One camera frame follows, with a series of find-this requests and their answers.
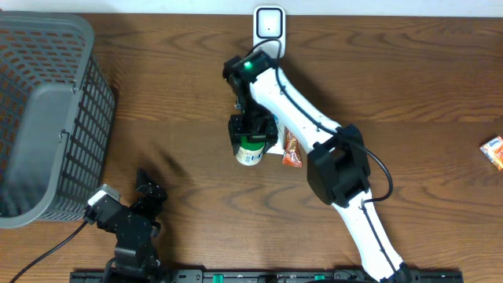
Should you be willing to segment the white Panadol box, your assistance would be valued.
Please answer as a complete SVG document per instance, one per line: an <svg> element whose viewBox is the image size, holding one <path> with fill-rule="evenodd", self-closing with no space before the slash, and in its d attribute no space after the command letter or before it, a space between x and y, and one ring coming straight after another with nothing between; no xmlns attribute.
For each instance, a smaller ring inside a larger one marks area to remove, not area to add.
<svg viewBox="0 0 503 283"><path fill-rule="evenodd" d="M283 155L285 153L285 125L279 122L277 130L277 142L268 149L267 153Z"/></svg>

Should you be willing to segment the green lid jar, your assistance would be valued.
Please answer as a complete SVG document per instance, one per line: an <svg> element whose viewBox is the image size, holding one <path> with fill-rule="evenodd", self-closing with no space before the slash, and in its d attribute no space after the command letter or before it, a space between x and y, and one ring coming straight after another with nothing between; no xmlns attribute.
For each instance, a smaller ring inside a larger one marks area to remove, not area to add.
<svg viewBox="0 0 503 283"><path fill-rule="evenodd" d="M264 148L264 142L250 142L247 137L241 137L235 157L240 164L255 166L262 160Z"/></svg>

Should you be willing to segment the red chocolate bar wrapper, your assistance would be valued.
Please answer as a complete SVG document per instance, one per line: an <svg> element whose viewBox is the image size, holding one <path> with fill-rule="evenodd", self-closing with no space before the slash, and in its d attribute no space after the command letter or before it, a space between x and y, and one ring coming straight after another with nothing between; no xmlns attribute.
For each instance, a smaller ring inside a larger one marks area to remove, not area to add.
<svg viewBox="0 0 503 283"><path fill-rule="evenodd" d="M285 143L282 163L290 167L301 168L303 166L299 151L299 141L288 128L285 129Z"/></svg>

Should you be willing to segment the orange snack packet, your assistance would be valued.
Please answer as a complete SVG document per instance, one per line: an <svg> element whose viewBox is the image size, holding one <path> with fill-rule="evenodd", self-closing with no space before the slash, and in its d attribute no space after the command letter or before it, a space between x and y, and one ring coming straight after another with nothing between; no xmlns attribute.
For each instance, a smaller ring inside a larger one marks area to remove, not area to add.
<svg viewBox="0 0 503 283"><path fill-rule="evenodd" d="M490 139L479 147L488 160L499 170L503 168L502 163L502 137L497 136Z"/></svg>

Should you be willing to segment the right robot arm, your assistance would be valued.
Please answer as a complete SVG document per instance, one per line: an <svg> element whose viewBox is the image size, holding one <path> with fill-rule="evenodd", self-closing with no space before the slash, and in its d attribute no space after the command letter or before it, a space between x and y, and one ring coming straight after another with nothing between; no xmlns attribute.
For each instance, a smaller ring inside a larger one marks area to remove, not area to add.
<svg viewBox="0 0 503 283"><path fill-rule="evenodd" d="M222 77L237 96L239 113L229 118L234 156L244 164L279 139L282 122L307 154L307 181L314 194L337 210L359 251L364 271L378 282L410 282L412 275L395 251L376 213L369 161L383 162L346 127L317 110L286 78L279 60L264 51L233 57Z"/></svg>

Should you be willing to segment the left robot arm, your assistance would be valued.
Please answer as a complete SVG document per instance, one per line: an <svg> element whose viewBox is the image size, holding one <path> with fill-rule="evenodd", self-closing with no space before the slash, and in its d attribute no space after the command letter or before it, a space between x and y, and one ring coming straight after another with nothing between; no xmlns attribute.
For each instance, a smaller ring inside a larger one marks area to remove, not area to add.
<svg viewBox="0 0 503 283"><path fill-rule="evenodd" d="M121 204L109 186L103 186L99 197L88 202L97 227L117 238L103 282L162 282L166 275L152 239L160 231L156 217L163 210L167 193L141 168L137 170L136 191L140 196L131 206Z"/></svg>

